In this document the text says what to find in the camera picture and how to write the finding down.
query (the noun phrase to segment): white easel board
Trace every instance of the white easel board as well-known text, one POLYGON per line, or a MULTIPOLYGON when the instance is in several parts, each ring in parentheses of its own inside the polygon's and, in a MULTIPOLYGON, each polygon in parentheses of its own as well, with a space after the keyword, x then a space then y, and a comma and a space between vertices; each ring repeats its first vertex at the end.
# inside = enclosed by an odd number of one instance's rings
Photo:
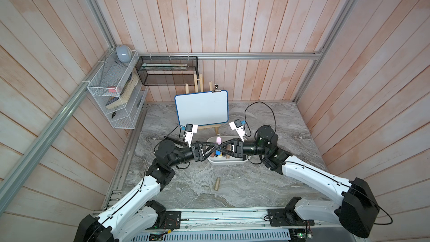
POLYGON ((212 125, 228 121, 228 93, 202 92, 175 96, 180 125, 212 125))

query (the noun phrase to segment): wooden wall panel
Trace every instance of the wooden wall panel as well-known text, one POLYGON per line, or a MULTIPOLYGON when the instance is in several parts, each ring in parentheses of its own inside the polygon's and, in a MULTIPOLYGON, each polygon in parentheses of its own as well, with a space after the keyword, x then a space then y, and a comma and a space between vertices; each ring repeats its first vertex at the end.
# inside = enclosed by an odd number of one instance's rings
MULTIPOLYGON (((3 180, 108 42, 86 0, 0 0, 0 6, 3 180)), ((3 239, 72 241, 80 220, 100 209, 126 135, 85 98, 0 218, 3 239)))
MULTIPOLYGON (((317 51, 345 2, 97 1, 115 41, 139 52, 317 51)), ((308 60, 199 62, 204 89, 209 89, 209 81, 218 83, 221 89, 228 90, 230 100, 292 100, 309 68, 308 60)), ((184 90, 183 86, 149 86, 149 89, 155 102, 173 101, 184 90)))
POLYGON ((372 241, 429 237, 429 3, 359 0, 298 102, 329 171, 365 179, 394 218, 372 241))

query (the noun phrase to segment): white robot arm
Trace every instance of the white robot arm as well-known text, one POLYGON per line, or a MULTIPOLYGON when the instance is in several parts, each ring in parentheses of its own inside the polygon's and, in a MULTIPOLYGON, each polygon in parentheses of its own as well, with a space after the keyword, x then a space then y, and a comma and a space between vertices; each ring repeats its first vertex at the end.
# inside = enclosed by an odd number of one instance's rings
MULTIPOLYGON (((331 199, 310 201, 294 197, 280 214, 279 209, 276 209, 277 214, 268 210, 271 224, 302 225, 304 220, 322 220, 341 224, 359 237, 368 237, 379 213, 379 206, 367 183, 358 178, 350 181, 307 164, 278 147, 277 139, 278 136, 270 126, 262 126, 256 133, 256 140, 232 139, 221 144, 207 142, 185 144, 178 140, 176 142, 172 139, 163 140, 155 152, 156 159, 144 178, 126 196, 100 213, 97 218, 89 215, 85 217, 78 227, 75 242, 91 242, 96 239, 100 242, 125 242, 144 229, 165 226, 166 209, 158 202, 148 201, 175 175, 171 166, 192 159, 204 161, 215 150, 233 157, 264 155, 262 162, 269 169, 293 177, 331 199)), ((174 229, 174 225, 169 223, 169 229, 174 229)))

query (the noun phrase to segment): wooden peg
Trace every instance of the wooden peg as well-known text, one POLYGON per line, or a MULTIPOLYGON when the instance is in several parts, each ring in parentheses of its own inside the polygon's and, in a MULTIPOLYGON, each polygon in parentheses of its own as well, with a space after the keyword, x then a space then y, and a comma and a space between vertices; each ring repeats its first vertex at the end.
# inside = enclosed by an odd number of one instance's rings
POLYGON ((199 74, 199 82, 200 82, 200 91, 204 92, 204 90, 203 90, 203 74, 199 74))
POLYGON ((197 84, 197 74, 194 74, 194 92, 199 92, 199 85, 197 84))

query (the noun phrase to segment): grey marble surface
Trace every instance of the grey marble surface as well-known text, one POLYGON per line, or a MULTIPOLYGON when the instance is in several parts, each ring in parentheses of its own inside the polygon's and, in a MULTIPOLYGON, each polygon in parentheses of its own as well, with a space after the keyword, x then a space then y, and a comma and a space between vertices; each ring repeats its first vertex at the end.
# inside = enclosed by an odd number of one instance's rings
MULTIPOLYGON (((229 121, 243 120, 248 103, 229 104, 229 121)), ((291 151, 305 162, 326 170, 323 159, 294 103, 268 103, 277 119, 278 146, 291 151)), ((271 111, 263 104, 255 104, 247 112, 247 121, 254 131, 261 125, 274 128, 271 111)), ((149 105, 135 154, 126 178, 123 193, 130 191, 142 179, 153 159, 154 146, 176 125, 175 105, 149 105)), ((222 124, 222 136, 233 136, 227 123, 222 124)), ((172 133, 178 138, 179 128, 172 133)), ((193 140, 206 141, 216 136, 213 128, 199 130, 193 140)), ((251 158, 259 162, 257 156, 251 158)), ((209 161, 191 162, 185 170, 177 170, 172 181, 155 199, 167 208, 215 208, 285 206, 294 196, 312 200, 327 200, 323 194, 293 178, 268 170, 263 164, 213 166, 209 161), (218 191, 213 189, 221 177, 218 191)))

